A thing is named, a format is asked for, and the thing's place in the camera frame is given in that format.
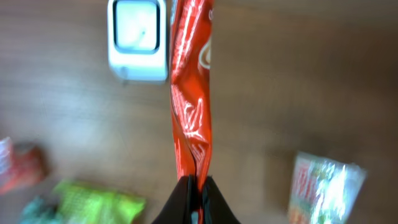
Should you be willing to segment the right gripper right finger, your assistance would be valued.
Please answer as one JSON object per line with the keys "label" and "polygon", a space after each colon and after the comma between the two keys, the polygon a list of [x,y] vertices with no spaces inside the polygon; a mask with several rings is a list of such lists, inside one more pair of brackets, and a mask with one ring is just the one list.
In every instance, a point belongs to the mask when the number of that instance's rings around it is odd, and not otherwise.
{"label": "right gripper right finger", "polygon": [[204,224],[240,224],[212,177],[206,178],[201,195]]}

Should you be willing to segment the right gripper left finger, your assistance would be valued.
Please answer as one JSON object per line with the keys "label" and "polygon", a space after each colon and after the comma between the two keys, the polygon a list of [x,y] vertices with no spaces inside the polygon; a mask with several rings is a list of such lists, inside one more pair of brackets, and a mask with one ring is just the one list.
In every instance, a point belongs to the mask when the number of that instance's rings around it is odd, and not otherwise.
{"label": "right gripper left finger", "polygon": [[192,175],[183,176],[152,224],[192,224],[194,209],[196,209],[195,178]]}

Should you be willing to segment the green gummy candy bag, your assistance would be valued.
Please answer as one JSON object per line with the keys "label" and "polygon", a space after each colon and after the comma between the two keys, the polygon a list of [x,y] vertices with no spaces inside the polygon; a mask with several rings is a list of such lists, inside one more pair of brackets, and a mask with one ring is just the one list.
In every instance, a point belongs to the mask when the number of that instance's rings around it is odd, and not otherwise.
{"label": "green gummy candy bag", "polygon": [[82,182],[62,181],[53,192],[66,223],[130,224],[146,205],[144,198]]}

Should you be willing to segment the instant noodle cup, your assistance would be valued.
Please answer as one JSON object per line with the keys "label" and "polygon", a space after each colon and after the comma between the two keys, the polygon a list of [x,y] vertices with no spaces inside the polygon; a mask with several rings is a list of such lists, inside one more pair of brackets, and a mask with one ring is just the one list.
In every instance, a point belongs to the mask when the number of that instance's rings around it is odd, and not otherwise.
{"label": "instant noodle cup", "polygon": [[367,172],[356,164],[299,152],[289,200],[289,223],[345,224]]}

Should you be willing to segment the light teal snack packet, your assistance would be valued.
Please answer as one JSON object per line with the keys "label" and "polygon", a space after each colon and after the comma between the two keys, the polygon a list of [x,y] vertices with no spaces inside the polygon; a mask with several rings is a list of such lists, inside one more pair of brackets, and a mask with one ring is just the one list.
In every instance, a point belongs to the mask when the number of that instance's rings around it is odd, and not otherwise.
{"label": "light teal snack packet", "polygon": [[64,224],[57,206],[35,197],[22,210],[19,224]]}

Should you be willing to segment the small red white box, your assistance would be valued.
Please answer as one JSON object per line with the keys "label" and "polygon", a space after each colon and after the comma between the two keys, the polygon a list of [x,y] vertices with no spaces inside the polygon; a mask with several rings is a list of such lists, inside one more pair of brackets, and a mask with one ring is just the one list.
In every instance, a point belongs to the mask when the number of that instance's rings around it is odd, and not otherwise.
{"label": "small red white box", "polygon": [[10,137],[1,139],[1,195],[38,184],[48,172],[40,146],[32,142],[14,144]]}

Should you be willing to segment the red snack bar wrapper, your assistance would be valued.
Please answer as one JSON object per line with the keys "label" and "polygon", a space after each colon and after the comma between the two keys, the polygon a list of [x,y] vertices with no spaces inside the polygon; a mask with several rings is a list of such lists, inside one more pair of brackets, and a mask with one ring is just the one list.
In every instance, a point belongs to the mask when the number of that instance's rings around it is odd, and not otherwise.
{"label": "red snack bar wrapper", "polygon": [[170,102],[177,176],[205,184],[212,154],[210,49],[213,0],[173,1]]}

